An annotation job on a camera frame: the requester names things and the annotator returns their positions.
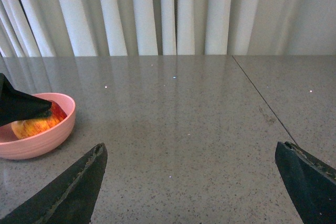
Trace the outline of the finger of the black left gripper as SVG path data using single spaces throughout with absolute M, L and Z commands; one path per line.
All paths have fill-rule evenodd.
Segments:
M 51 116 L 52 102 L 15 90 L 1 73 L 1 126 Z

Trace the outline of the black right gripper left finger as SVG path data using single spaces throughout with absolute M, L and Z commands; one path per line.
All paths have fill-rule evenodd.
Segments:
M 108 159 L 100 143 L 1 223 L 90 223 Z

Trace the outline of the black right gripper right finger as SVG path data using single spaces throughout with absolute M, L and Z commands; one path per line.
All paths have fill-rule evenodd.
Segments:
M 335 169 L 290 142 L 278 142 L 275 163 L 303 223 L 335 223 Z

